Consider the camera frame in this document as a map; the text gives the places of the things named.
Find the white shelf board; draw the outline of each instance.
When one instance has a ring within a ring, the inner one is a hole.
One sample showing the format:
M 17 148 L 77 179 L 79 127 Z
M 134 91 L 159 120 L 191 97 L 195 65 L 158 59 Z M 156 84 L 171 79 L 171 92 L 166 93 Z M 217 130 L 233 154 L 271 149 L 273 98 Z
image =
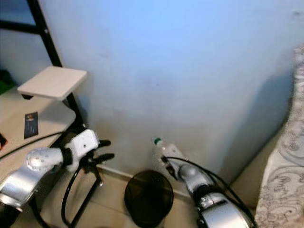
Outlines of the white shelf board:
M 24 95 L 64 100 L 88 76 L 84 70 L 49 66 L 18 87 Z

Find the beige tile floor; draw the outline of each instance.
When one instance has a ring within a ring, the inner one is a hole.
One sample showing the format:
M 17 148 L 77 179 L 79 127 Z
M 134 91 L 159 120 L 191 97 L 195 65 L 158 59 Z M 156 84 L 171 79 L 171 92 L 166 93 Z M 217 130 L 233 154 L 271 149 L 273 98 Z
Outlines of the beige tile floor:
M 61 220 L 61 203 L 67 184 L 72 174 L 66 172 L 46 198 L 41 216 L 52 227 L 66 227 Z M 137 228 L 124 205 L 124 189 L 127 181 L 110 175 L 102 175 L 104 185 L 91 198 L 77 227 L 82 228 Z M 75 181 L 66 206 L 66 216 L 71 220 L 86 193 L 94 182 L 92 174 L 81 174 Z M 175 198 L 173 207 L 159 227 L 196 228 L 197 212 L 190 200 Z M 39 224 L 29 208 L 21 213 L 13 225 L 14 228 L 38 228 Z

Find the robotic arm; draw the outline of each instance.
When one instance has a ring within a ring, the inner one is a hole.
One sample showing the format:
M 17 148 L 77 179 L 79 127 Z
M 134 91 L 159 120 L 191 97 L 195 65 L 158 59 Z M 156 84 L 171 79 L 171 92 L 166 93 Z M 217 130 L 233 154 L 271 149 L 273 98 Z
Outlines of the robotic arm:
M 69 171 L 75 171 L 81 158 L 97 149 L 99 143 L 95 132 L 87 129 L 74 137 L 64 149 L 38 148 L 29 152 L 21 168 L 0 184 L 1 224 L 9 227 L 14 223 L 43 176 L 63 166 L 67 166 Z
M 182 153 L 173 144 L 161 139 L 154 141 L 160 149 L 161 160 L 177 181 L 184 182 L 198 213 L 199 228 L 251 228 L 255 222 L 241 210 L 215 180 L 196 166 L 186 163 Z

